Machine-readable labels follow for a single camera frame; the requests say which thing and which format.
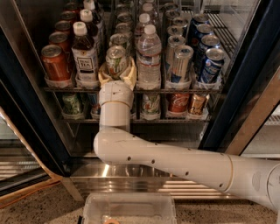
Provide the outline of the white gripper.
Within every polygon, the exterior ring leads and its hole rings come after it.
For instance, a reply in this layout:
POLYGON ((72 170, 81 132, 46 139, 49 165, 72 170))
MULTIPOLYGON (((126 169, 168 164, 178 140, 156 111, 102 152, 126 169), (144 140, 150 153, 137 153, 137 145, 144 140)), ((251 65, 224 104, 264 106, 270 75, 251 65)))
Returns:
POLYGON ((100 105, 108 102, 121 102, 129 107, 132 106, 134 101, 132 90, 137 82, 137 67, 132 57, 129 57, 129 65, 120 75, 121 80, 112 81, 106 62, 99 68, 98 79, 102 86, 99 92, 100 105))

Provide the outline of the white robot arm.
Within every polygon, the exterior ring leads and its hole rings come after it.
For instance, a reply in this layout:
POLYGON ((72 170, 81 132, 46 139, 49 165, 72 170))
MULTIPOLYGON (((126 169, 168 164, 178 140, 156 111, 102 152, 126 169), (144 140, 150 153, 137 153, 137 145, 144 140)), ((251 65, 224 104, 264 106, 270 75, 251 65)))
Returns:
POLYGON ((280 163, 145 141, 130 134, 130 110, 137 82, 135 61, 119 80, 106 64, 98 71, 101 90, 99 132, 94 151, 106 164, 147 165, 222 193, 230 193, 277 212, 280 223, 280 163))

